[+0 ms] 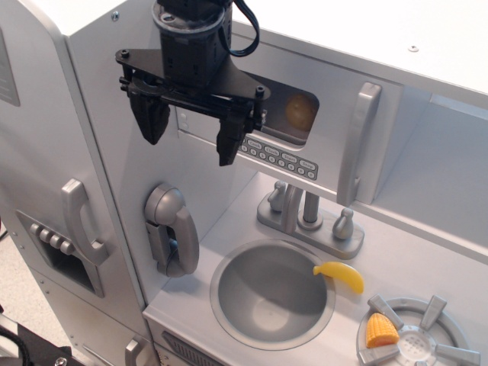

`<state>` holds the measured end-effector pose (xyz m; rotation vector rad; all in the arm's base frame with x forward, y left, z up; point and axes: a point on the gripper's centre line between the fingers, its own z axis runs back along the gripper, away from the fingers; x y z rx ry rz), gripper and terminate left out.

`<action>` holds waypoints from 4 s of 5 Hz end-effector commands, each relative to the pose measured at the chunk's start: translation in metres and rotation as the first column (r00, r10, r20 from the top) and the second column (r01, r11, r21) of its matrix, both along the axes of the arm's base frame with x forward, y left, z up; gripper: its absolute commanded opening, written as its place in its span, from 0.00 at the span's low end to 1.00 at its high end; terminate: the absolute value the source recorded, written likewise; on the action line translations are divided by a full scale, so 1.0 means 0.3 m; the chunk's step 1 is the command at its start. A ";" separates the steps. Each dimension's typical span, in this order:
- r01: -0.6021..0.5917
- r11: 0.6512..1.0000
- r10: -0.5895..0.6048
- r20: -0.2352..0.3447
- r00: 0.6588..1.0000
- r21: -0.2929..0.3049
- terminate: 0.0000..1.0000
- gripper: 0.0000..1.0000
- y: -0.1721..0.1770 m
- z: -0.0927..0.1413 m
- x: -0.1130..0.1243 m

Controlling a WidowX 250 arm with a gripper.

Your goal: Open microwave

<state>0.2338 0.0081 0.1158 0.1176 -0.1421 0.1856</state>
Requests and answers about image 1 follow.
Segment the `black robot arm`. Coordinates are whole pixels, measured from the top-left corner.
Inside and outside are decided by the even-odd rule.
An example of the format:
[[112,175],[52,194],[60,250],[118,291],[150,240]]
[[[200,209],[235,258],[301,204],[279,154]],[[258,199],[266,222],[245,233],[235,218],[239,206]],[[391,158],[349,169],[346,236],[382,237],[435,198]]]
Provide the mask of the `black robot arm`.
[[217,153],[226,166],[246,134],[262,127],[262,104],[271,92],[233,63],[253,53],[260,37],[243,50],[231,47],[234,7],[258,33],[258,20],[244,1],[157,1],[152,18],[161,48],[117,52],[124,72],[120,88],[149,143],[164,134],[170,108],[184,108],[219,120]]

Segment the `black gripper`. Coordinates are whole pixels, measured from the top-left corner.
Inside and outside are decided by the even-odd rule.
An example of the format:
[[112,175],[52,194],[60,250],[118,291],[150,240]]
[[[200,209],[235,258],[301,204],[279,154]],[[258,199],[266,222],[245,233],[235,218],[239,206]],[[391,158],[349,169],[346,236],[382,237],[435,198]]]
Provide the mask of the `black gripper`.
[[169,122],[170,106],[219,118],[219,166],[232,165],[246,130],[263,125],[262,103],[270,91],[237,69],[234,57],[253,53],[231,47],[230,7],[154,7],[161,48],[122,49],[120,88],[127,93],[143,138],[156,145]]

